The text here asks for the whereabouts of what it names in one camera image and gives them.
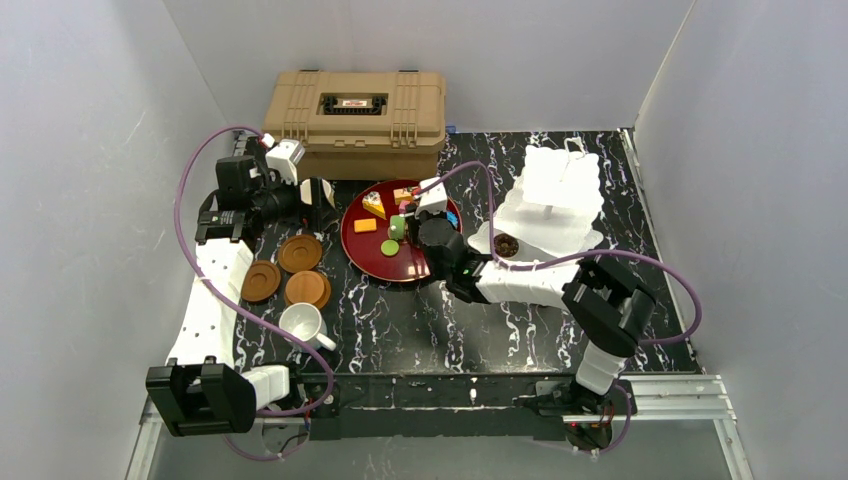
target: toolbox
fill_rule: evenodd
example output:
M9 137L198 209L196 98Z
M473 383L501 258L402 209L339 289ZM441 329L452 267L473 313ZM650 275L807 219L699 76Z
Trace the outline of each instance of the toolbox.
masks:
M262 129L299 140L298 176L423 180L445 144L445 79L438 73L285 72Z

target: red plate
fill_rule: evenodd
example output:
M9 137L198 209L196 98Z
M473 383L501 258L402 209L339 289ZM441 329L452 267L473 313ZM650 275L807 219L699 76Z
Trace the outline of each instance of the red plate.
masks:
M407 241L400 244L400 251L394 257L385 257L380 253L380 244L389 239L388 219L399 213L398 206L395 205L394 190L417 185L415 180L389 180L378 183L356 197L345 212L342 218L342 247L350 261L368 275L388 282L412 282L430 275L424 253ZM386 220L362 208L362 198L373 191L380 193L383 208L386 210ZM457 219L460 218L456 204L450 199L448 211L456 215ZM354 233L353 222L363 218L376 218L377 230ZM458 230L461 232L462 220L459 222Z

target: marble tabletop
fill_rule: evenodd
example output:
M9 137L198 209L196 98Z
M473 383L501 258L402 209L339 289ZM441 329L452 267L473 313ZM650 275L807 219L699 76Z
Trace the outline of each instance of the marble tabletop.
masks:
M619 132L463 133L450 135L439 161L445 172L460 163L481 160L494 167L495 198L503 201L521 172L527 145L576 149L566 138L578 136L589 152L600 156L603 211L594 229L604 234L598 248L631 250L656 257L648 221L627 163ZM339 218L350 201L374 182L334 182ZM466 171L446 182L448 195L462 215L464 234L483 221L485 183ZM280 244L302 233L294 224L270 226L258 245L257 259L275 260ZM374 280L347 259L339 239L339 223L320 239L324 257L316 269L332 285L332 297L322 309L335 352L322 351L338 373L574 373L586 338L567 311L519 303L466 304L442 282L386 284ZM652 287L658 305L648 328L650 337L681 332L669 287L662 272L631 264ZM284 273L285 283L290 276ZM248 308L276 323L285 308L282 293ZM234 336L236 368L249 370L270 362L294 360L305 371L319 372L317 363L294 353L283 340L239 317ZM640 350L631 371L695 372L700 368L687 343Z

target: white mug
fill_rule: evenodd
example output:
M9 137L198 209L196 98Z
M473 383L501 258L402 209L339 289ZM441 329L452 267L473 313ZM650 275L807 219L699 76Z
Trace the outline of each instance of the white mug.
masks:
M327 324L324 323L321 312L311 303L295 303L283 310L279 325L316 350L319 347L330 351L336 349L336 342L327 337ZM303 351L300 345L291 341L289 343L295 350Z

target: green disc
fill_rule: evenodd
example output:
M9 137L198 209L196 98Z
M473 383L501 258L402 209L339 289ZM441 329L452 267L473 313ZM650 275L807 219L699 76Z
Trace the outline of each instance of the green disc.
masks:
M400 245L394 240L386 240L380 245L380 251L387 257L394 257L400 250Z

